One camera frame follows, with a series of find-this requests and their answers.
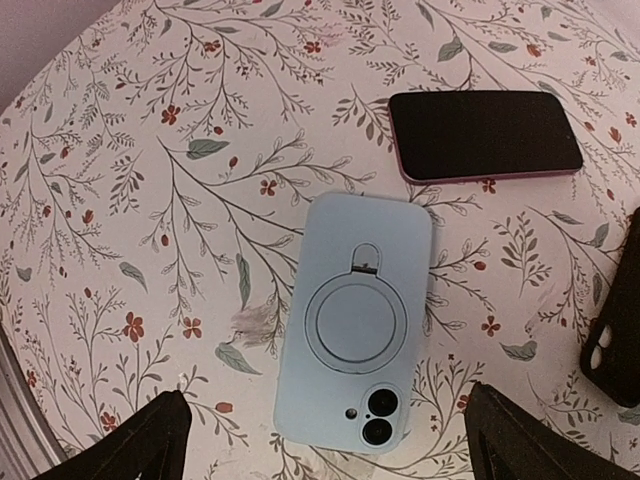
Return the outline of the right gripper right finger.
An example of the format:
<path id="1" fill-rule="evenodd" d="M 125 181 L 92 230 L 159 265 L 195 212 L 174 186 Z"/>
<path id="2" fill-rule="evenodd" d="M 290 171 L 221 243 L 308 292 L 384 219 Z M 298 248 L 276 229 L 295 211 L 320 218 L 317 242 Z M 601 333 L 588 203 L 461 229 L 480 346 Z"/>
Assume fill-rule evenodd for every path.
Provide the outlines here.
<path id="1" fill-rule="evenodd" d="M 638 477 L 553 432 L 488 384 L 474 384 L 464 420 L 476 479 Z"/>

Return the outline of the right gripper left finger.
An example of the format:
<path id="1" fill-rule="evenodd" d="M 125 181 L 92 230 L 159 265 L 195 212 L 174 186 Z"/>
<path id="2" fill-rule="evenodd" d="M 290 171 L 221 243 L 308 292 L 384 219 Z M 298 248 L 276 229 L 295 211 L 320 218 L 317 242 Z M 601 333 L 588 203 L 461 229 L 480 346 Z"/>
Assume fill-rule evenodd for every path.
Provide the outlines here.
<path id="1" fill-rule="evenodd" d="M 191 423 L 183 394 L 164 391 L 101 441 L 38 478 L 181 480 Z"/>

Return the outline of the light blue phone case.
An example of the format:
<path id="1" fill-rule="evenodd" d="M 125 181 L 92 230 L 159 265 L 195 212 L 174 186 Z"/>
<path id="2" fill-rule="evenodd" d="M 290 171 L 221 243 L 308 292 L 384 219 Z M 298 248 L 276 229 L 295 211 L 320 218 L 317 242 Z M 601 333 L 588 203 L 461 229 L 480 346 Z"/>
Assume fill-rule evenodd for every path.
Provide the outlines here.
<path id="1" fill-rule="evenodd" d="M 311 203 L 275 394 L 285 439 L 365 454 L 401 442 L 432 233 L 429 214 L 399 200 L 325 193 Z"/>

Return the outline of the black phone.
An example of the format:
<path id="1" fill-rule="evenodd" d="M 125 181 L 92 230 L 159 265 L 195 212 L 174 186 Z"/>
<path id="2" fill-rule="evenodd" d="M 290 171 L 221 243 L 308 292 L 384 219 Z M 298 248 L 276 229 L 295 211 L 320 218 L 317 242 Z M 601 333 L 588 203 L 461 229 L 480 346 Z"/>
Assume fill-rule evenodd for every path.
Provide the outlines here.
<path id="1" fill-rule="evenodd" d="M 402 92 L 388 111 L 399 169 L 414 185 L 572 174 L 583 166 L 565 110 L 547 92 Z"/>

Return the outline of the floral patterned table mat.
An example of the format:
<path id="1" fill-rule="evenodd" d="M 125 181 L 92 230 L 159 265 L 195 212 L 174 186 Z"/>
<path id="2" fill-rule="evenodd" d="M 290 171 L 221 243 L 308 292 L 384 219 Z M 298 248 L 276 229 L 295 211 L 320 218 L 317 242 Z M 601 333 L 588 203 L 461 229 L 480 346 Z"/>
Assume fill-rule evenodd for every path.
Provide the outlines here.
<path id="1" fill-rule="evenodd" d="M 559 99 L 560 178 L 413 186 L 400 91 Z M 401 445 L 273 427 L 310 201 L 398 198 L 434 223 Z M 1 118 L 1 324 L 67 454 L 164 390 L 193 412 L 189 479 L 468 479 L 463 413 L 494 385 L 639 468 L 639 413 L 580 373 L 639 204 L 639 38 L 588 1 L 124 1 Z"/>

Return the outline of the front aluminium rail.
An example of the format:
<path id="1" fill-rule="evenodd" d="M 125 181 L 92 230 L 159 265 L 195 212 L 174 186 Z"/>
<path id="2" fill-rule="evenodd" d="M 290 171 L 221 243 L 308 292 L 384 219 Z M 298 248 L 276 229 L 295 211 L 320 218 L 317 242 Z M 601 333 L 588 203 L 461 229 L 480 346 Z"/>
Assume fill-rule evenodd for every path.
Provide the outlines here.
<path id="1" fill-rule="evenodd" d="M 1 478 L 32 479 L 68 457 L 46 421 L 1 330 Z"/>

